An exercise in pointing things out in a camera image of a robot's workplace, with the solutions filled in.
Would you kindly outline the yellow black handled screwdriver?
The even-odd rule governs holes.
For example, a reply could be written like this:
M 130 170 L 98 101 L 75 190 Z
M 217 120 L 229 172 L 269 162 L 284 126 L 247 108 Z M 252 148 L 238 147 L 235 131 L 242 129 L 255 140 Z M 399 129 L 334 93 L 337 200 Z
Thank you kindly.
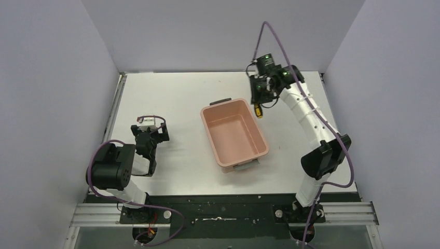
M 257 118 L 262 118 L 263 117 L 263 110 L 262 110 L 261 105 L 254 104 L 254 113 L 255 113 Z

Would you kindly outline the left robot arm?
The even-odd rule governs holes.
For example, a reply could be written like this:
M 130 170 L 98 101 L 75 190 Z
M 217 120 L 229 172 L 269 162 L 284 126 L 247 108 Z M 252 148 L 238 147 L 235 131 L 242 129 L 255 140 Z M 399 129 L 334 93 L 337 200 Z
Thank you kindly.
M 123 217 L 148 223 L 154 221 L 157 210 L 151 206 L 149 194 L 140 190 L 131 177 L 153 176 L 157 146 L 170 138 L 165 122 L 159 126 L 155 122 L 133 124 L 130 130 L 135 142 L 122 146 L 108 143 L 100 148 L 92 161 L 91 171 L 86 174 L 86 182 L 120 199 Z

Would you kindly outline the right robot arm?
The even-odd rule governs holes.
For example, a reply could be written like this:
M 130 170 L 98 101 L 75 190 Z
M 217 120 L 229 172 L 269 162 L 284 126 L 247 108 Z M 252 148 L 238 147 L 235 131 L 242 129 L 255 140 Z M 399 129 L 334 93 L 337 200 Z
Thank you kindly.
M 324 117 L 297 67 L 276 65 L 271 54 L 254 58 L 250 65 L 257 69 L 255 75 L 248 76 L 256 117 L 262 118 L 268 103 L 277 104 L 281 100 L 310 142 L 311 152 L 300 159 L 305 176 L 292 206 L 283 212 L 282 218 L 292 223 L 303 223 L 309 215 L 321 218 L 323 212 L 316 208 L 323 183 L 343 163 L 351 139 L 340 134 Z

